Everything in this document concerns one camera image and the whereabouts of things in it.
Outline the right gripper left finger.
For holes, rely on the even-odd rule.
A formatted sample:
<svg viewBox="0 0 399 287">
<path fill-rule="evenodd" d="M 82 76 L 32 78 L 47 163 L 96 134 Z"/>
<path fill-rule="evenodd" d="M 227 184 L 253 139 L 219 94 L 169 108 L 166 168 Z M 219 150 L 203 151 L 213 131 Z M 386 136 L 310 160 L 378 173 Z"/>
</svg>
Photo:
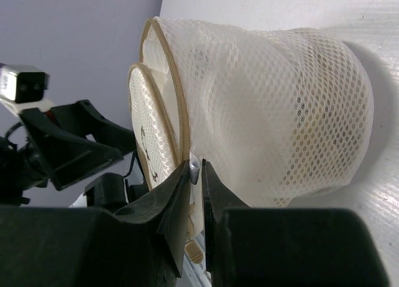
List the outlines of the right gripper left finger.
<svg viewBox="0 0 399 287">
<path fill-rule="evenodd" d="M 190 168 L 110 213 L 1 208 L 2 286 L 174 286 L 183 269 Z"/>
</svg>

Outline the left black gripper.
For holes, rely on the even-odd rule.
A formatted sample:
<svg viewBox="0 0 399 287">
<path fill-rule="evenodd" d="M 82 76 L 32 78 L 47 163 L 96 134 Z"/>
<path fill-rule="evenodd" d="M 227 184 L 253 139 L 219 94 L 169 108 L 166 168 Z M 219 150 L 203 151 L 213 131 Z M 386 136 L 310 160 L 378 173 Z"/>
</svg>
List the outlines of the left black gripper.
<svg viewBox="0 0 399 287">
<path fill-rule="evenodd" d="M 49 180 L 63 190 L 137 149 L 133 130 L 106 119 L 89 100 L 47 112 L 26 109 L 21 120 L 31 141 L 22 148 L 10 141 L 20 122 L 1 137 L 1 205 L 27 205 L 26 190 Z"/>
</svg>

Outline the white mesh laundry bag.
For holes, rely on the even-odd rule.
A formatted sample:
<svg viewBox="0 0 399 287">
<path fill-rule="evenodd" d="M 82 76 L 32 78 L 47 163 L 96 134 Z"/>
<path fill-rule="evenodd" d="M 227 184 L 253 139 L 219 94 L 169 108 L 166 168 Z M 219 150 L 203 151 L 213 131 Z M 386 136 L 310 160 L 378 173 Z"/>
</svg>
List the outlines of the white mesh laundry bag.
<svg viewBox="0 0 399 287">
<path fill-rule="evenodd" d="M 372 131 L 365 69 L 342 41 L 312 28 L 154 17 L 128 88 L 150 188 L 195 156 L 252 206 L 348 185 Z"/>
</svg>

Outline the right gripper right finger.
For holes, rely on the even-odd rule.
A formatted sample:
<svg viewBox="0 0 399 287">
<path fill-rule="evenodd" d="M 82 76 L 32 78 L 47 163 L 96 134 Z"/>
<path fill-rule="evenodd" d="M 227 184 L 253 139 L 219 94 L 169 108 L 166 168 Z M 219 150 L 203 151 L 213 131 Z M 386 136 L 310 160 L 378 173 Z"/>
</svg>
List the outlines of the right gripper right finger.
<svg viewBox="0 0 399 287">
<path fill-rule="evenodd" d="M 252 208 L 202 171 L 206 269 L 213 286 L 388 286 L 362 219 L 340 208 Z"/>
</svg>

